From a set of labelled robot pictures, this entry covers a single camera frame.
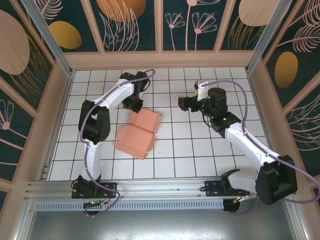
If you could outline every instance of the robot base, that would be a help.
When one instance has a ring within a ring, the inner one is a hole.
[[[96,180],[102,186],[108,189],[117,190],[116,182],[100,182],[100,178]],[[81,176],[78,178],[78,182],[73,184],[72,187],[72,199],[105,199],[105,192],[108,194],[110,199],[115,199],[116,194],[111,191],[104,190],[97,185],[95,185],[92,181],[87,181],[83,179]]]

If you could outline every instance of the gold circle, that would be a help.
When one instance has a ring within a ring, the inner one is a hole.
[[[279,0],[241,0],[239,18],[245,25],[259,27],[266,25],[274,13]]]
[[[129,16],[126,14],[123,2],[128,11],[130,9],[133,11],[136,18],[139,18],[146,9],[146,0],[96,0],[96,2],[108,18],[117,22],[128,22],[132,19],[130,12]]]
[[[0,69],[8,74],[21,74],[30,56],[28,35],[10,14],[0,10]]]
[[[65,49],[76,49],[81,46],[82,38],[78,30],[65,21],[55,21],[49,26],[57,43]]]
[[[298,59],[292,52],[282,53],[275,64],[274,77],[276,84],[285,89],[295,80],[298,72]]]

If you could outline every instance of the grid floor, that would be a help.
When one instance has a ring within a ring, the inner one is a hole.
[[[93,101],[112,88],[122,73],[136,74],[146,69],[77,71],[65,108],[62,126],[48,176],[49,181],[74,180],[82,169],[84,147],[80,142],[78,121],[84,100]],[[200,112],[184,112],[178,97],[194,96],[194,82],[206,79],[233,80],[243,86],[248,97],[246,127],[267,145],[244,68],[162,68],[142,99],[143,107],[162,114],[153,150],[145,160],[114,148],[116,132],[128,124],[131,111],[121,105],[110,111],[111,132],[103,144],[100,160],[101,179],[153,179],[220,176],[234,168],[256,171],[251,162],[227,140],[203,122]],[[243,119],[245,101],[240,89],[221,83],[226,90],[230,112]]]

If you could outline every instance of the decorative wallpaper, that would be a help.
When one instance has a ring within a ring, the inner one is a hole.
[[[213,50],[226,0],[164,0],[163,50]]]
[[[155,51],[154,0],[90,0],[106,52]]]
[[[221,50],[253,50],[279,0],[236,0]]]
[[[266,63],[284,107],[320,71],[320,1],[306,0]]]
[[[0,213],[1,213],[2,207],[5,203],[6,196],[7,196],[7,193],[5,191],[0,191]]]
[[[282,29],[283,25],[284,25],[285,22],[287,21],[287,18],[289,17],[289,15],[290,15],[292,9],[294,8],[294,6],[296,5],[297,1],[298,1],[298,0],[292,0],[291,5],[290,5],[288,11],[285,13],[285,15],[284,15],[281,23],[279,24],[277,30],[275,31],[275,33],[274,33],[274,35],[272,36],[269,44],[268,44],[268,45],[266,46],[266,48],[265,48],[265,50],[264,50],[264,52],[263,52],[263,54],[262,54],[262,57],[263,57],[263,58],[265,58],[265,56],[266,56],[266,54],[268,53],[271,45],[274,43],[275,38],[278,36],[280,30]]]
[[[320,85],[286,119],[306,171],[312,176],[320,175]]]
[[[52,65],[10,4],[0,4],[0,77],[38,108]]]
[[[38,33],[38,35],[41,37],[42,42],[44,43],[46,49],[48,49],[48,51],[50,52],[51,57],[55,60],[56,57],[54,56],[54,54],[52,53],[51,49],[49,48],[49,46],[47,45],[46,41],[44,41],[40,31],[38,30],[37,26],[35,25],[34,21],[32,21],[32,19],[30,18],[29,14],[27,13],[24,5],[22,4],[21,0],[17,0],[17,2],[20,4],[21,9],[24,11],[25,15],[28,17],[29,22],[32,24],[33,28],[35,29],[35,31]]]
[[[64,53],[97,52],[80,0],[34,0]]]
[[[0,90],[0,178],[12,181],[33,117]]]

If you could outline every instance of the pink cardboard box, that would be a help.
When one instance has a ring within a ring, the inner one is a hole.
[[[162,115],[142,108],[132,112],[129,125],[121,126],[113,144],[116,149],[138,159],[145,159],[155,144],[155,136]]]

